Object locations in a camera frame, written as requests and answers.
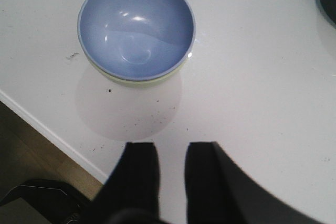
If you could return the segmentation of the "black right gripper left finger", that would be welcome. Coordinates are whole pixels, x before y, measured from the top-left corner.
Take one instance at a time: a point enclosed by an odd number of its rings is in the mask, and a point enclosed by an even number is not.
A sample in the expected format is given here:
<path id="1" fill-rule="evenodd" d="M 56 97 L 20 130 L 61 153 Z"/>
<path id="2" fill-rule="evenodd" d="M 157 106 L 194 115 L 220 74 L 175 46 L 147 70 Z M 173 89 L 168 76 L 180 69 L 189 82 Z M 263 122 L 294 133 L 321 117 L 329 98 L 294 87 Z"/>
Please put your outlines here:
<path id="1" fill-rule="evenodd" d="M 152 143 L 127 143 L 94 198 L 89 223 L 159 223 L 160 169 Z"/>

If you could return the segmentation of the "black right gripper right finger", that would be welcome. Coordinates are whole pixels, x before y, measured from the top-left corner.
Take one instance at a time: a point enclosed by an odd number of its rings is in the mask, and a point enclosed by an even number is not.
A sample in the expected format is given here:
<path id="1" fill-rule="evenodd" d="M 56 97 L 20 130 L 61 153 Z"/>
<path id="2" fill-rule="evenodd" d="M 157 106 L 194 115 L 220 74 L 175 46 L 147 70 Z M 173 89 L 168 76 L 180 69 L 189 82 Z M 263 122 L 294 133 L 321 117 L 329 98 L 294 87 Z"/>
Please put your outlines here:
<path id="1" fill-rule="evenodd" d="M 335 158 L 299 144 L 259 158 L 193 142 L 185 159 L 189 223 L 335 223 Z"/>

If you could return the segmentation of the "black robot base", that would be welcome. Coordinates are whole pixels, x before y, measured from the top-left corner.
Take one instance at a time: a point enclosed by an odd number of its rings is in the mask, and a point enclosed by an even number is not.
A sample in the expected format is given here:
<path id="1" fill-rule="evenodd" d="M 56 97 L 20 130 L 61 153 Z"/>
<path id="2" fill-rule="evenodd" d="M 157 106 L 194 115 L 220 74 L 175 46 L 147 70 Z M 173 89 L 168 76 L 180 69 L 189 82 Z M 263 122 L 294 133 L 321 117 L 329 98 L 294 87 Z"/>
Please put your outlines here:
<path id="1" fill-rule="evenodd" d="M 12 188 L 1 206 L 22 199 L 50 223 L 105 223 L 107 217 L 91 209 L 91 201 L 72 185 L 56 180 L 30 179 Z"/>

